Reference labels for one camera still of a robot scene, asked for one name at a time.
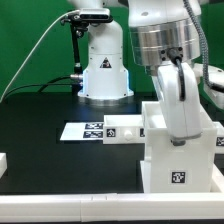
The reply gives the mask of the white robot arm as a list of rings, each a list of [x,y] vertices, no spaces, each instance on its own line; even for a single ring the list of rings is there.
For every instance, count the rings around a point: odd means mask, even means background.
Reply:
[[[200,0],[68,0],[75,38],[88,35],[88,65],[75,70],[83,76],[79,95],[92,101],[120,100],[133,94],[122,62],[123,34],[110,14],[126,6],[134,62],[153,77],[170,139],[182,142],[202,134],[199,96],[190,62],[201,57],[207,88],[224,92],[209,79],[208,44],[198,21]]]

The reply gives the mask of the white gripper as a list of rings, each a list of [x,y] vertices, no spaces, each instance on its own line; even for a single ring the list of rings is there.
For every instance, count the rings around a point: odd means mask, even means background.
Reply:
[[[187,63],[181,67],[185,90],[181,89],[179,69],[175,65],[160,66],[157,76],[157,96],[174,146],[183,146],[185,139],[198,138],[202,133],[195,74]]]

